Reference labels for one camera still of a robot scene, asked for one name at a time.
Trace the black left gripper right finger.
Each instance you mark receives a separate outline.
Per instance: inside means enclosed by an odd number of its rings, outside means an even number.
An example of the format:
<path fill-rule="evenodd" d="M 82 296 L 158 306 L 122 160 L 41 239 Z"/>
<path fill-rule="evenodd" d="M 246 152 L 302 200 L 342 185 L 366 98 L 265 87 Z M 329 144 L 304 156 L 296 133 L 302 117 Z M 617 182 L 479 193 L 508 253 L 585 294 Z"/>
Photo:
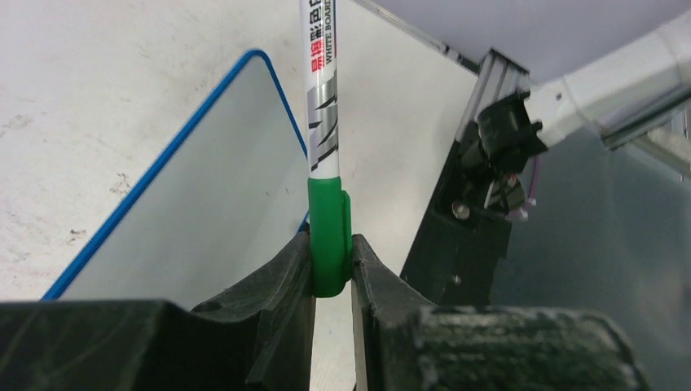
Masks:
<path fill-rule="evenodd" d="M 435 305 L 352 239 L 358 390 L 648 390 L 604 316 L 544 307 Z"/>

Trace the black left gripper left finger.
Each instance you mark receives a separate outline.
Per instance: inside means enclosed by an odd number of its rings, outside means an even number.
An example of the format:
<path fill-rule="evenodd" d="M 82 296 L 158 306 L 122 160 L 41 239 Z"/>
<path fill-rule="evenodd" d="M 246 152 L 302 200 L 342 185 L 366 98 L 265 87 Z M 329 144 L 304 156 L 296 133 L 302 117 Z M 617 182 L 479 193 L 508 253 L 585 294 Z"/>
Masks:
<path fill-rule="evenodd" d="M 163 300 L 1 307 L 4 390 L 307 390 L 310 237 L 185 310 Z"/>

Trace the green marker cap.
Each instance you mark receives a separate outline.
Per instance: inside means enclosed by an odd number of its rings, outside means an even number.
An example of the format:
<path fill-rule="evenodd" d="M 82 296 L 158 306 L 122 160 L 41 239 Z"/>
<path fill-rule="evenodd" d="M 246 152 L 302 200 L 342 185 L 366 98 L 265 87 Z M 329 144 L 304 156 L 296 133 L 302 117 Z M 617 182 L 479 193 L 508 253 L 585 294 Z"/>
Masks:
<path fill-rule="evenodd" d="M 313 296 L 335 297 L 351 278 L 350 196 L 341 188 L 339 177 L 309 178 L 307 186 Z"/>

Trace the blue framed whiteboard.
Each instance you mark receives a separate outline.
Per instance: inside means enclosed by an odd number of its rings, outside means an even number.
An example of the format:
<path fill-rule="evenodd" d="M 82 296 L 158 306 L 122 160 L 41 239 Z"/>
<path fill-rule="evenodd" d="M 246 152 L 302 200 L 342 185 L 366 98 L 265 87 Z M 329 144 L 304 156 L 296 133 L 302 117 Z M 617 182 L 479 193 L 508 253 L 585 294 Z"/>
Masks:
<path fill-rule="evenodd" d="M 190 309 L 286 245 L 306 191 L 306 148 L 279 78 L 265 51 L 247 51 L 45 298 Z"/>

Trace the white whiteboard marker pen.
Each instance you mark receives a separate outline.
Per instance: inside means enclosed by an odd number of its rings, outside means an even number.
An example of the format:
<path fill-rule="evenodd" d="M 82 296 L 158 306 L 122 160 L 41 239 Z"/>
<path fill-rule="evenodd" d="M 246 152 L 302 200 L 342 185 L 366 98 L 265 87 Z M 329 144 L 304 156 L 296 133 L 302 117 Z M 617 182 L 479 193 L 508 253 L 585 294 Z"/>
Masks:
<path fill-rule="evenodd" d="M 299 2 L 310 176 L 339 175 L 336 3 Z"/>

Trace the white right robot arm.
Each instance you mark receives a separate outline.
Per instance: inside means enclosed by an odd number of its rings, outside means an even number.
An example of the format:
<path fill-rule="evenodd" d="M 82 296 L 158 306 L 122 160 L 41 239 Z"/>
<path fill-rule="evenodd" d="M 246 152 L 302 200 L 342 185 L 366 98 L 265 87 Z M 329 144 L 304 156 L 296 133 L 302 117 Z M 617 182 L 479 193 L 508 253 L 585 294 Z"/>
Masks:
<path fill-rule="evenodd" d="M 690 97 L 690 15 L 684 13 L 580 69 L 529 86 L 526 72 L 492 51 L 468 108 L 472 139 L 454 162 L 460 184 L 447 204 L 465 220 L 506 216 L 527 196 L 518 180 L 526 163 L 585 127 L 627 116 L 617 133 L 661 116 Z"/>

